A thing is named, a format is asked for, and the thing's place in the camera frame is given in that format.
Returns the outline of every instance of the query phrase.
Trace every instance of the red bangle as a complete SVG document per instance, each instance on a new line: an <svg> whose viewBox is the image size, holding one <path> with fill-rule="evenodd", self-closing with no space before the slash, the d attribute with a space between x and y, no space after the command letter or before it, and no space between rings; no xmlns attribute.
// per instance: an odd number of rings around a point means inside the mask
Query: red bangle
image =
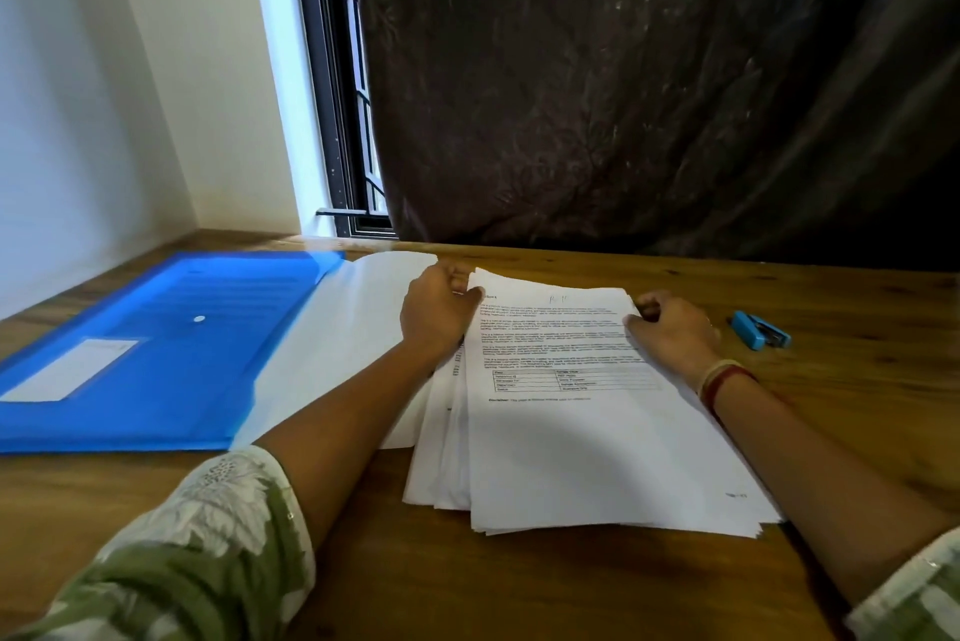
<svg viewBox="0 0 960 641"><path fill-rule="evenodd" d="M728 365L715 376L711 376L709 383L704 386L703 390L700 392L700 400L702 401L703 405L706 406L706 410L713 414L714 417L717 415L716 411L714 410L714 403L717 400L717 393L720 392L720 388L723 386L723 384L727 382L727 378L736 375L746 376L751 380L760 382L757 380L757 376L740 365Z"/></svg>

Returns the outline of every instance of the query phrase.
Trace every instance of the white wall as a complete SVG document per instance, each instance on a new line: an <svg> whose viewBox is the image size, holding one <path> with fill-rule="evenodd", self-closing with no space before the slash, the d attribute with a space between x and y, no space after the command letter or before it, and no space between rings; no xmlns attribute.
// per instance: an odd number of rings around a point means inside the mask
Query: white wall
<svg viewBox="0 0 960 641"><path fill-rule="evenodd" d="M130 3L199 224L310 232L325 188L296 0Z"/></svg>
<svg viewBox="0 0 960 641"><path fill-rule="evenodd" d="M127 0L0 0L0 318L194 228L150 79Z"/></svg>

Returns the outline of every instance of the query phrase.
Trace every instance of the forearm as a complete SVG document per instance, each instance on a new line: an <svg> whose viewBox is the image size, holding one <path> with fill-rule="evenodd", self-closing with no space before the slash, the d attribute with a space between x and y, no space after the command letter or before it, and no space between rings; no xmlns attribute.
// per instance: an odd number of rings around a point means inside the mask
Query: forearm
<svg viewBox="0 0 960 641"><path fill-rule="evenodd" d="M851 603L952 526L948 514L810 427L753 380L730 377L714 407Z"/></svg>
<svg viewBox="0 0 960 641"><path fill-rule="evenodd" d="M315 548L438 358L402 342L256 442L283 466Z"/></svg>

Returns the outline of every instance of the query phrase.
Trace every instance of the hand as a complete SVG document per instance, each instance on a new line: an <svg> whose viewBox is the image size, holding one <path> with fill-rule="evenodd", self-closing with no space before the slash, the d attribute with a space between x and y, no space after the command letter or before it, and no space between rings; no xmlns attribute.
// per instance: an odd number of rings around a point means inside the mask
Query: hand
<svg viewBox="0 0 960 641"><path fill-rule="evenodd" d="M665 290L649 292L636 302L643 317L627 315L627 329L654 360L699 390L720 359L720 332L700 307Z"/></svg>
<svg viewBox="0 0 960 641"><path fill-rule="evenodd" d="M400 311L404 342L436 356L438 362L456 350L484 297L482 287L467 291L472 269L438 261L410 283Z"/></svg>

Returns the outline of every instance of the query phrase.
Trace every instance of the window frame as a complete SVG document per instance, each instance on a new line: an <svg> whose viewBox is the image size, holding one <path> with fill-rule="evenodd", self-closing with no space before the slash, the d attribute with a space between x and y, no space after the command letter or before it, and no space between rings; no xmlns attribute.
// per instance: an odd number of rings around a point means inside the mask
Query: window frame
<svg viewBox="0 0 960 641"><path fill-rule="evenodd" d="M331 208L318 209L317 214L332 216L341 237L397 238L390 217L376 210L378 195L385 201L374 155L370 97L363 81L360 1L300 0L300 5L330 189ZM357 72L361 82L356 81Z"/></svg>

